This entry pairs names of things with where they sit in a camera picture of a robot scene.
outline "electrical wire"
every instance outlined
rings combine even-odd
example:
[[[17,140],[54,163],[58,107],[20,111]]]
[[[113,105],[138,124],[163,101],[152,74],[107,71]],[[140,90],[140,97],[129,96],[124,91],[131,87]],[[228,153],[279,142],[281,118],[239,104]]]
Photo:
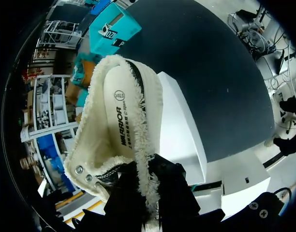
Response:
[[[281,188],[281,189],[275,191],[273,194],[276,195],[277,193],[282,192],[282,191],[285,191],[285,190],[288,191],[288,193],[289,193],[289,200],[291,200],[291,197],[292,197],[292,191],[291,191],[291,189],[289,189],[289,188],[287,188],[287,187]]]

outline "sneaker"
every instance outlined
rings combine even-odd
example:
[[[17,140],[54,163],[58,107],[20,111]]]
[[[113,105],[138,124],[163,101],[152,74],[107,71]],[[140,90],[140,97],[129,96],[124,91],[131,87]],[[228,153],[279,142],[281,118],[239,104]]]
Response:
[[[158,181],[148,161],[160,149],[162,94],[148,66],[118,55],[102,59],[91,78],[73,152],[64,162],[69,179],[106,201],[103,186],[112,184],[121,165],[135,160],[139,190],[155,210]]]
[[[273,137],[271,137],[270,139],[267,139],[264,142],[264,146],[266,146],[266,147],[273,146],[274,145],[274,139],[276,139],[276,138],[280,138],[280,136],[277,135],[277,134],[274,134]]]

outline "table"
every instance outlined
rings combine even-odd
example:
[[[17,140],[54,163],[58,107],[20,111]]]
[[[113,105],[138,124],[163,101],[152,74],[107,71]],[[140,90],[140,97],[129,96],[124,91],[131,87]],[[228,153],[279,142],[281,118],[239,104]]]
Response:
[[[143,29],[118,54],[177,80],[208,162],[272,135],[273,112],[261,73],[216,15],[193,0],[140,0],[128,11]]]

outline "insole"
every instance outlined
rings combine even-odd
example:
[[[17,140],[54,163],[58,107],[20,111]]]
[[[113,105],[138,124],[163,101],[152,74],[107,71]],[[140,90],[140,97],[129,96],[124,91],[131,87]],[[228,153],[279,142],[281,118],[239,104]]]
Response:
[[[134,132],[131,111],[135,106],[135,88],[120,66],[112,68],[104,80],[104,103],[109,139],[116,156],[134,159]]]

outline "white box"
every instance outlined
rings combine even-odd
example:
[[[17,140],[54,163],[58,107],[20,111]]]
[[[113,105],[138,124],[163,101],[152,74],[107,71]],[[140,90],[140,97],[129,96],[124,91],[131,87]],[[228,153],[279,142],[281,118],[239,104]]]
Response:
[[[54,94],[52,101],[53,101],[53,107],[55,110],[62,110],[63,109],[63,95],[62,94]]]
[[[66,118],[63,110],[54,111],[55,125],[65,124]]]
[[[205,183],[207,159],[186,99],[175,79],[158,74],[163,87],[160,156],[180,163],[189,185]]]

